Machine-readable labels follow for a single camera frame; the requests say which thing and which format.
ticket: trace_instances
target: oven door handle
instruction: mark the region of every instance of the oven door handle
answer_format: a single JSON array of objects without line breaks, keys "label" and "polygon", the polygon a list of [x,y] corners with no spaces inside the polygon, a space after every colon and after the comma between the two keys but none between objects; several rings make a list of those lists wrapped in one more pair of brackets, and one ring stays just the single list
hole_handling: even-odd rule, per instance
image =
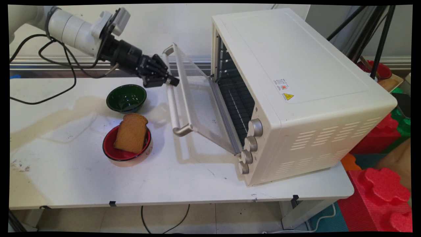
[{"label": "oven door handle", "polygon": [[[174,52],[174,45],[166,48],[162,53],[162,58],[165,64],[168,66],[168,72],[171,74],[170,63],[168,61],[168,56]],[[176,97],[174,95],[174,86],[171,84],[166,84],[167,86],[167,97],[168,97],[168,107],[170,108],[170,117],[171,117],[171,126],[173,128],[173,133],[179,137],[183,137],[193,131],[190,124],[186,124],[183,127],[180,127],[179,114],[177,111]]]}]

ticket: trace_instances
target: red bowl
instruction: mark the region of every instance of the red bowl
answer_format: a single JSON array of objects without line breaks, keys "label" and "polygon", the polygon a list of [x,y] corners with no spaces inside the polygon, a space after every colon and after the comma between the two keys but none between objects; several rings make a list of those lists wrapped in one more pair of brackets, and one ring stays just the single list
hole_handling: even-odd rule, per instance
[{"label": "red bowl", "polygon": [[139,154],[136,154],[114,148],[114,142],[117,139],[117,132],[119,127],[120,126],[117,126],[111,129],[111,131],[109,131],[105,136],[104,142],[102,143],[102,150],[104,151],[104,154],[111,160],[115,161],[129,161],[140,156],[151,143],[151,132],[149,129],[146,131],[146,137],[142,151]]},{"label": "red bowl", "polygon": [[[367,60],[367,62],[368,64],[370,64],[370,66],[373,66],[374,64],[374,61],[372,60]],[[361,61],[357,63],[357,66],[366,73],[371,72],[366,66],[364,66],[364,64]],[[381,63],[378,64],[377,72],[380,75],[379,79],[388,79],[392,76],[392,71],[387,66]]]}]

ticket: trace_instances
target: white cable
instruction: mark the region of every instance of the white cable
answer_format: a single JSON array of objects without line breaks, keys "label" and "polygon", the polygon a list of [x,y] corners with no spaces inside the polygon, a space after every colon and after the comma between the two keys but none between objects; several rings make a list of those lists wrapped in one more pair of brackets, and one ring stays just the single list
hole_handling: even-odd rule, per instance
[{"label": "white cable", "polygon": [[108,70],[108,72],[106,72],[105,73],[105,75],[108,75],[108,74],[110,74],[112,71],[114,71],[114,70],[116,70],[117,69],[117,67],[119,66],[119,64],[118,63],[116,63],[110,70]]},{"label": "white cable", "polygon": [[280,231],[276,231],[276,232],[272,232],[272,233],[263,232],[262,234],[277,234],[277,233],[291,232],[291,231],[292,232],[303,232],[303,233],[313,233],[313,232],[316,232],[317,229],[319,228],[319,222],[320,222],[321,219],[334,217],[336,215],[335,204],[332,204],[332,207],[333,207],[333,215],[325,215],[325,216],[320,217],[317,220],[316,228],[314,230],[293,230],[293,229],[289,229],[289,230],[280,230]]}]

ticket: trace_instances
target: yellow warning sticker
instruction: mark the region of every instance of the yellow warning sticker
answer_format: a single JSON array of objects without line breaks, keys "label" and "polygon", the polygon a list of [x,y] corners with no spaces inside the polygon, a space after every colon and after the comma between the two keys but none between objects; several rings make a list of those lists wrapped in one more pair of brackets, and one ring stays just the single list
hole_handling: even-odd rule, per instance
[{"label": "yellow warning sticker", "polygon": [[286,98],[287,100],[289,100],[289,99],[291,99],[292,97],[294,97],[294,95],[292,95],[292,94],[286,94],[286,93],[284,93],[284,96],[285,96],[285,98]]}]

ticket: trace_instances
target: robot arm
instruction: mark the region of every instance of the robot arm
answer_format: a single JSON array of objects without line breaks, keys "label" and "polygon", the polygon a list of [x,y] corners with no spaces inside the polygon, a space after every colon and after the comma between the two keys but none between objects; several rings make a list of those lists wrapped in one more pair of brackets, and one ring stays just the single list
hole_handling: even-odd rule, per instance
[{"label": "robot arm", "polygon": [[54,38],[87,55],[102,61],[110,61],[112,66],[143,78],[144,87],[162,86],[164,83],[177,86],[179,79],[168,73],[168,67],[155,54],[152,57],[142,54],[142,50],[112,34],[120,35],[130,14],[124,8],[112,15],[103,11],[95,24],[90,24],[77,16],[61,10],[57,6],[8,5],[9,43],[14,32],[28,23]]}]

